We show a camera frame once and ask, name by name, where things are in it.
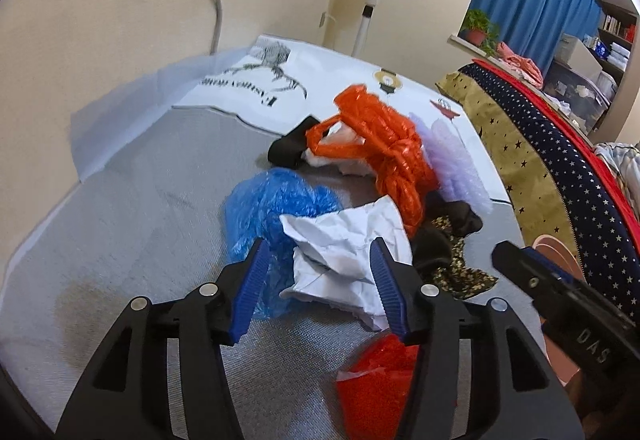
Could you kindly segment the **navy star bedsheet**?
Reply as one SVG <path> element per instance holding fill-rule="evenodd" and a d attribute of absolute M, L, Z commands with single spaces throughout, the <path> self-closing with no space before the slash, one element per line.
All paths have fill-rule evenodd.
<path fill-rule="evenodd" d="M 544 234 L 562 241 L 587 284 L 637 322 L 639 247 L 631 246 L 622 223 L 608 216 L 601 198 L 590 197 L 596 192 L 594 180 L 582 175 L 570 179 L 576 199 L 564 201 L 551 175 L 555 166 L 544 164 L 498 104 L 465 74 L 465 66 L 446 74 L 437 88 L 471 120 L 506 188 L 526 244 Z"/>

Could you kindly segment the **pink plastic basin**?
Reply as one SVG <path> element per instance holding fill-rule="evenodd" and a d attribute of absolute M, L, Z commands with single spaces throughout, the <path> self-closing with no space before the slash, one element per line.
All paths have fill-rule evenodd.
<path fill-rule="evenodd" d="M 563 271 L 578 278 L 581 281 L 585 279 L 584 272 L 577 259 L 570 252 L 562 241 L 548 235 L 539 235 L 533 243 L 533 249 L 539 252 L 544 258 L 555 263 Z M 552 342 L 548 337 L 544 337 L 546 343 L 547 356 L 555 375 L 563 386 L 579 371 L 579 368 L 560 350 L 560 348 Z"/>

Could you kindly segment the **red plastic bag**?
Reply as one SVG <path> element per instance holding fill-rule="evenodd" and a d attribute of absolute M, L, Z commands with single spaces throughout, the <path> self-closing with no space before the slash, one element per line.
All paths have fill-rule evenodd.
<path fill-rule="evenodd" d="M 393 439 L 408 401 L 418 346 L 386 334 L 339 371 L 335 389 L 346 436 L 352 440 Z"/>

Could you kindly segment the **leopard print dark cloth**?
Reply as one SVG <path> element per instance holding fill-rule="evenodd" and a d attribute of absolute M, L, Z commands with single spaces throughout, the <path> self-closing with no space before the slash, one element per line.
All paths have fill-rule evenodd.
<path fill-rule="evenodd" d="M 469 267 L 464 259 L 465 238 L 482 228 L 482 219 L 465 201 L 428 193 L 424 221 L 410 239 L 412 265 L 422 281 L 461 300 L 494 288 L 494 275 Z"/>

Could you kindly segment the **white crumpled paper ball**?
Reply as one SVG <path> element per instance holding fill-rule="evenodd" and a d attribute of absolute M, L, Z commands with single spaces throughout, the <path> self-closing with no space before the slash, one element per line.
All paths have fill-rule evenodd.
<path fill-rule="evenodd" d="M 318 217 L 281 215 L 284 235 L 294 241 L 293 284 L 282 299 L 319 302 L 350 313 L 374 332 L 388 328 L 370 268 L 370 246 L 383 238 L 394 260 L 412 262 L 399 210 L 384 196 L 374 203 Z"/>

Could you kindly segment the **purple foam fruit net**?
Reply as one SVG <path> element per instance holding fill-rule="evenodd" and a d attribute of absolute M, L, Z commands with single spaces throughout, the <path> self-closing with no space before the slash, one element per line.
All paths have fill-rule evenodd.
<path fill-rule="evenodd" d="M 448 123 L 436 119 L 428 127 L 416 114 L 410 114 L 409 119 L 421 139 L 424 158 L 436 174 L 442 199 L 447 203 L 464 201 L 477 215 L 489 215 L 492 201 L 487 189 L 470 153 Z"/>

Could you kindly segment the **red blanket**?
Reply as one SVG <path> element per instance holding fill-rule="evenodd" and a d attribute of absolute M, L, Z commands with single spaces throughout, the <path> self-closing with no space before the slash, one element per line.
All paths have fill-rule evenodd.
<path fill-rule="evenodd" d="M 563 191 L 563 200 L 568 203 L 576 199 L 577 189 L 570 186 L 570 179 L 577 175 L 592 178 L 596 192 L 590 197 L 601 198 L 608 216 L 620 220 L 631 246 L 638 248 L 639 222 L 631 205 L 604 162 L 570 129 L 570 124 L 540 96 L 489 62 L 476 58 L 463 71 L 498 104 L 506 118 L 541 155 L 544 164 L 555 166 L 551 175 Z"/>

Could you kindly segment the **orange plastic bag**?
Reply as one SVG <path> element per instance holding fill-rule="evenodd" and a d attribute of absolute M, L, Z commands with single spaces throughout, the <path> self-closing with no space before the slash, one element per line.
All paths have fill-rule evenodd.
<path fill-rule="evenodd" d="M 376 190 L 393 200 L 407 235 L 413 237 L 425 217 L 426 195 L 439 188 L 416 126 L 363 84 L 345 88 L 334 104 L 338 113 L 306 132 L 308 149 L 322 158 L 364 160 L 375 173 Z M 326 143 L 323 134 L 338 122 L 360 140 Z"/>

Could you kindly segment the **grey storage box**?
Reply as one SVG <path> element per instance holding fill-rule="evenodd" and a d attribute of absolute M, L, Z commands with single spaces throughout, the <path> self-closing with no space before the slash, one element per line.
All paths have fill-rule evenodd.
<path fill-rule="evenodd" d="M 542 92 L 585 134 L 597 128 L 610 101 L 590 79 L 554 60 L 544 78 Z"/>

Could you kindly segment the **black cloth piece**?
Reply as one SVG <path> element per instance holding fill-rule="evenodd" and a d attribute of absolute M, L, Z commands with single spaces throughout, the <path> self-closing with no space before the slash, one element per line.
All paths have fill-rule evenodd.
<path fill-rule="evenodd" d="M 291 170 L 303 166 L 303 155 L 308 148 L 306 133 L 319 123 L 314 116 L 307 116 L 290 132 L 272 142 L 267 153 L 268 161 L 273 166 Z"/>

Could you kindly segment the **pink clothes pile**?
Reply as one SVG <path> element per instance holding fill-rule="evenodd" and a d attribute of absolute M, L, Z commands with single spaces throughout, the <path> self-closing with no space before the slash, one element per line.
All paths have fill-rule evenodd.
<path fill-rule="evenodd" d="M 533 59 L 514 53 L 503 41 L 497 45 L 497 55 L 501 62 L 538 90 L 544 86 L 544 76 Z"/>

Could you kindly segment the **white appliance box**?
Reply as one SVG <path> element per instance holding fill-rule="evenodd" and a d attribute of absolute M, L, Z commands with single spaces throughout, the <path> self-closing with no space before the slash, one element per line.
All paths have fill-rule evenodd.
<path fill-rule="evenodd" d="M 597 81 L 602 71 L 601 65 L 582 40 L 567 33 L 562 34 L 554 58 L 592 82 Z"/>

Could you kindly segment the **wooden bookshelf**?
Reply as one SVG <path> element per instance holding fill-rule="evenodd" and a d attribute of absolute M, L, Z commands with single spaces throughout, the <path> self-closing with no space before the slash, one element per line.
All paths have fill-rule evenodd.
<path fill-rule="evenodd" d="M 639 142 L 639 13 L 602 4 L 598 38 L 605 47 L 596 54 L 617 84 L 610 107 L 594 130 L 597 142 Z"/>

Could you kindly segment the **white printed cloth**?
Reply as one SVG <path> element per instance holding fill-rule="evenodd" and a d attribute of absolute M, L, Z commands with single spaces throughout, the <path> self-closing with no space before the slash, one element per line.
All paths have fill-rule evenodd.
<path fill-rule="evenodd" d="M 363 84 L 382 102 L 425 126 L 448 123 L 473 159 L 489 197 L 509 200 L 498 171 L 463 108 L 437 91 L 381 67 L 322 46 L 274 36 L 254 45 L 229 64 L 206 72 L 175 108 L 213 108 L 273 134 L 284 135 L 308 116 L 320 121 L 338 113 L 334 97 Z"/>

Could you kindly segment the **potted green plant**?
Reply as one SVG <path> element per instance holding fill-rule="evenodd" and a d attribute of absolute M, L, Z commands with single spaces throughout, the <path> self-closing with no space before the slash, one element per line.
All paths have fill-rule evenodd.
<path fill-rule="evenodd" d="M 461 38 L 473 44 L 485 54 L 495 56 L 499 43 L 499 26 L 490 20 L 484 10 L 471 8 L 464 16 L 460 29 Z"/>

